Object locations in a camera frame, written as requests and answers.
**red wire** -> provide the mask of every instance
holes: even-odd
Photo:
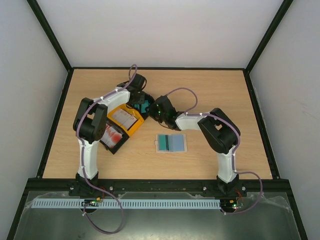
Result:
[[[105,193],[104,193],[104,192],[102,192],[102,200],[103,200],[103,199],[105,199]]]
[[[244,199],[242,198],[242,195],[237,188],[235,189],[235,192],[239,194],[239,198],[241,199],[242,203],[245,204]]]

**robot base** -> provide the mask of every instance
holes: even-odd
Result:
[[[241,186],[237,186],[239,183],[239,174],[236,175],[236,177],[228,183],[225,183],[223,180],[221,180],[218,176],[216,176],[217,180],[217,187],[220,190],[221,193],[224,195],[228,195],[230,192],[234,192],[236,187],[239,187],[241,189]]]
[[[89,182],[94,185],[98,186],[98,175],[99,172],[94,176],[94,178],[89,179]],[[72,183],[70,187],[69,196],[82,196],[82,197],[94,197],[96,196],[98,190],[93,189],[90,187],[85,178],[80,176],[79,173],[75,175],[75,182]]]

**wooden table surface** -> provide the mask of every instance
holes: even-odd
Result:
[[[138,70],[146,77],[144,91],[155,99],[169,91],[186,87],[198,96],[191,112],[221,108],[241,131],[236,151],[236,169],[253,171],[262,179],[271,172],[259,133],[248,89],[241,70]],[[76,69],[66,96],[58,127],[44,171],[44,178],[73,179],[79,167],[80,148],[73,122],[82,98],[97,98],[128,80],[127,70]],[[177,111],[195,103],[185,90],[169,95]],[[186,134],[187,152],[156,153],[156,134]],[[113,155],[100,144],[97,154],[100,179],[216,179],[218,162],[201,131],[173,131],[150,117]],[[241,175],[241,179],[255,179]]]

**black metal frame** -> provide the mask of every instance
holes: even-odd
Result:
[[[56,50],[58,56],[60,57],[63,65],[68,71],[68,75],[64,84],[64,88],[61,94],[61,98],[53,119],[52,127],[49,133],[49,137],[43,152],[43,156],[40,162],[40,166],[37,172],[36,178],[30,178],[26,184],[22,198],[20,200],[19,206],[17,208],[9,235],[7,240],[13,240],[20,216],[24,209],[28,193],[30,191],[70,191],[73,189],[74,179],[43,179],[43,173],[48,160],[49,152],[53,143],[53,139],[57,130],[60,115],[64,106],[64,102],[68,93],[68,88],[72,79],[74,69],[129,69],[128,67],[71,67],[66,55],[64,54],[54,32],[52,31],[48,21],[45,18],[40,6],[36,0],[27,0],[31,9],[33,10],[35,16],[37,17],[39,23],[41,24],[44,32],[51,41],[54,49]],[[251,99],[252,107],[255,113],[256,121],[261,134],[263,146],[268,159],[270,171],[272,174],[272,180],[262,180],[263,191],[264,192],[285,192],[288,196],[291,209],[293,210],[295,222],[298,227],[301,239],[306,240],[307,234],[303,226],[297,204],[292,193],[292,189],[288,180],[280,179],[280,174],[277,168],[277,164],[271,149],[268,134],[266,131],[265,123],[263,121],[262,114],[260,112],[260,107],[257,101],[257,97],[250,79],[250,72],[254,65],[258,61],[260,55],[268,44],[270,38],[275,32],[276,28],[280,24],[282,18],[286,14],[293,0],[284,0],[279,10],[277,11],[275,17],[273,18],[268,30],[263,36],[258,48],[256,49],[254,55],[252,56],[246,69],[244,68],[202,68],[202,67],[139,67],[139,69],[144,70],[241,70],[245,78],[249,96]],[[187,192],[187,193],[197,193],[206,197],[216,197],[218,199],[232,199],[233,196],[223,196],[217,193],[217,189],[214,187],[217,185],[217,180],[138,180],[138,179],[99,179],[99,186],[105,186],[107,188],[113,187],[111,191],[114,194],[122,193],[123,188],[126,192]],[[258,180],[240,180],[239,184],[245,186],[247,192],[259,192],[260,184]]]

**white wall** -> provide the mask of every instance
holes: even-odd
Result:
[[[38,0],[72,66],[245,68],[282,0]]]
[[[26,0],[0,5],[0,239],[34,178],[67,76]]]
[[[319,239],[320,1],[293,1],[251,72],[282,178],[310,240]]]

